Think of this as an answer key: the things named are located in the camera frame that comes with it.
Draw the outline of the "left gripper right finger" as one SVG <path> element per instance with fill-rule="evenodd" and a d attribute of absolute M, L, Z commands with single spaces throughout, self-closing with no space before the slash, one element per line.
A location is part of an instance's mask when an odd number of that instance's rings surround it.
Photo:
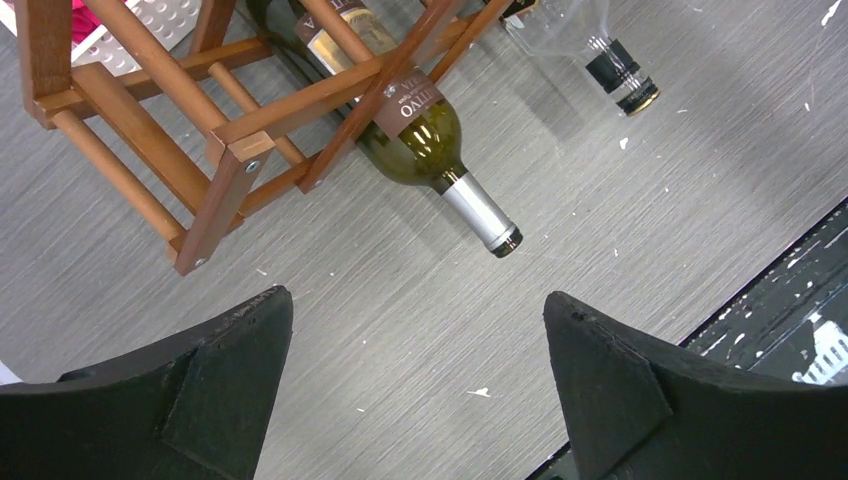
<path fill-rule="evenodd" d="M 543 320 L 582 479 L 843 479 L 847 389 L 729 367 L 553 292 Z"/>

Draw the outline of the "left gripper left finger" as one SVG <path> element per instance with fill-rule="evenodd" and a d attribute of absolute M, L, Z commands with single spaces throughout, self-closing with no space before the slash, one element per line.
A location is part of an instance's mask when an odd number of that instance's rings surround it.
<path fill-rule="evenodd" d="M 251 479 L 292 338 L 271 287 L 48 383 L 1 389 L 5 479 Z"/>

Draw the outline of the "green bottle silver capsule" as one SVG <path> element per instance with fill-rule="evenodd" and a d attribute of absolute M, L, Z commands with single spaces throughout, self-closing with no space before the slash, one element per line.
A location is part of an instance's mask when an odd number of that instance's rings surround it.
<path fill-rule="evenodd" d="M 298 1 L 242 1 L 240 14 L 302 81 L 316 83 L 355 62 Z M 356 143 L 388 179 L 438 193 L 498 258 L 522 242 L 518 226 L 461 160 L 462 131 L 452 104 L 420 68 L 390 84 L 386 101 Z"/>

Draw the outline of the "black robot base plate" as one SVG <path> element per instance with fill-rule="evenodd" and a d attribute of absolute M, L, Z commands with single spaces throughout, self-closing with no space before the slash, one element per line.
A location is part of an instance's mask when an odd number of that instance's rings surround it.
<path fill-rule="evenodd" d="M 831 210 L 676 346 L 729 367 L 847 389 L 846 205 Z M 534 477 L 582 479 L 569 439 Z"/>

